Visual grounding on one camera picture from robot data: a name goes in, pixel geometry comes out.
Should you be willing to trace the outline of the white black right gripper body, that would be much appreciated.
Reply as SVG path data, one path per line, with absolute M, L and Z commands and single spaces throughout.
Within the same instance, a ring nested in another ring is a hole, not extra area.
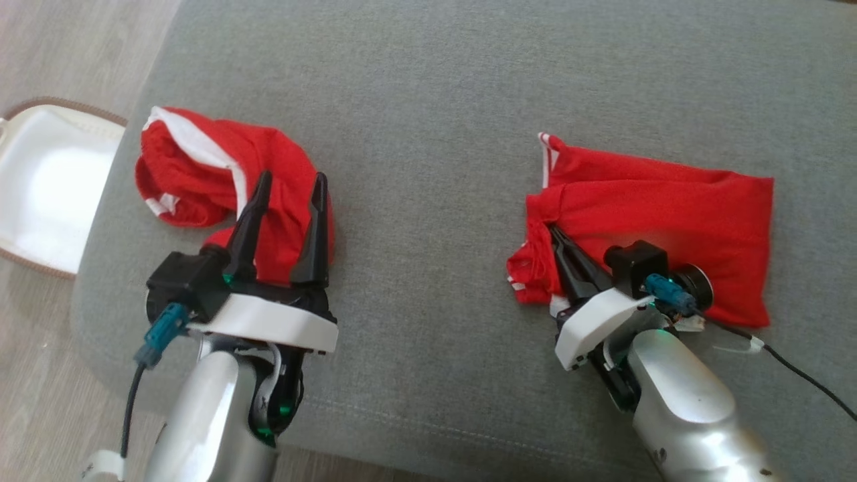
M 653 302 L 652 296 L 634 299 L 609 289 L 555 317 L 559 335 L 554 353 L 563 369 L 572 372 L 590 364 L 621 411 L 633 410 L 639 399 L 639 388 L 623 366 L 631 341 L 640 332 L 629 322 Z

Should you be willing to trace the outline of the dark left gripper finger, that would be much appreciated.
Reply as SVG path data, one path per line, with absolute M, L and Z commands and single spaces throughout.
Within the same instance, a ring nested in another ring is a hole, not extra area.
M 310 220 L 304 235 L 304 244 L 289 278 L 290 285 L 294 288 L 325 289 L 329 286 L 330 207 L 327 176 L 318 173 L 309 199 Z
M 268 210 L 271 186 L 272 173 L 263 171 L 255 184 L 253 195 L 234 226 L 227 244 L 230 264 L 224 269 L 224 278 L 229 282 L 256 281 L 255 254 L 261 222 Z

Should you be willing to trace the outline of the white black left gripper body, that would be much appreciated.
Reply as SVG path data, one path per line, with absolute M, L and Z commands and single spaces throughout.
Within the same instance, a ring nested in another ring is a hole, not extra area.
M 199 339 L 187 426 L 212 446 L 273 446 L 303 401 L 304 359 L 333 353 L 339 326 L 324 289 L 242 287 L 214 313 L 191 311 Z

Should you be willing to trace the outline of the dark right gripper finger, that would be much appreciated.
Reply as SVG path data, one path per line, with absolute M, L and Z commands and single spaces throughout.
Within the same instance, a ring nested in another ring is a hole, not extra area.
M 610 274 L 598 262 L 596 262 L 596 260 L 579 247 L 578 244 L 576 244 L 576 247 L 578 247 L 578 251 L 576 251 L 579 263 L 578 269 L 580 274 L 587 278 L 587 295 L 585 296 L 585 299 L 590 299 L 599 293 L 606 292 L 611 289 L 613 284 Z
M 580 302 L 587 295 L 587 278 L 578 269 L 578 247 L 557 226 L 549 226 L 557 274 L 569 302 Z

